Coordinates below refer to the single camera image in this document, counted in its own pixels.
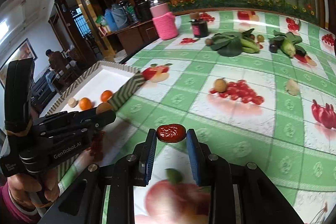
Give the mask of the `left hand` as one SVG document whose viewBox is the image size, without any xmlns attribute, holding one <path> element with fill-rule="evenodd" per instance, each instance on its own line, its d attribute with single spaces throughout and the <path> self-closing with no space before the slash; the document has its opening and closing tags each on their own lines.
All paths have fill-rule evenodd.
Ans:
<svg viewBox="0 0 336 224">
<path fill-rule="evenodd" d="M 43 185 L 27 174 L 15 174 L 7 178 L 9 192 L 16 203 L 27 209 L 35 209 L 29 193 L 45 189 L 45 198 L 54 202 L 60 193 L 58 186 L 58 172 L 55 168 L 46 172 L 42 179 Z"/>
</svg>

